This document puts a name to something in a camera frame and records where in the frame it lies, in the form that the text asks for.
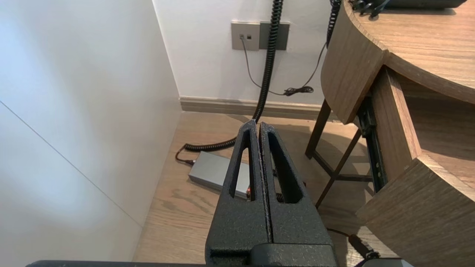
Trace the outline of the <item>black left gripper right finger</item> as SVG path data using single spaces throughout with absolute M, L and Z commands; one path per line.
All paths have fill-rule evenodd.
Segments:
M 333 245 L 284 142 L 272 125 L 260 124 L 259 146 L 272 242 Z

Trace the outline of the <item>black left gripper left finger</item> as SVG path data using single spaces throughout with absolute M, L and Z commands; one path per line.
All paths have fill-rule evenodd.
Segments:
M 242 154 L 248 151 L 250 200 L 235 198 Z M 255 246 L 269 244 L 273 233 L 268 182 L 262 169 L 261 147 L 255 120 L 244 123 L 236 136 L 212 224 L 205 243 L 208 265 L 244 266 L 253 261 Z

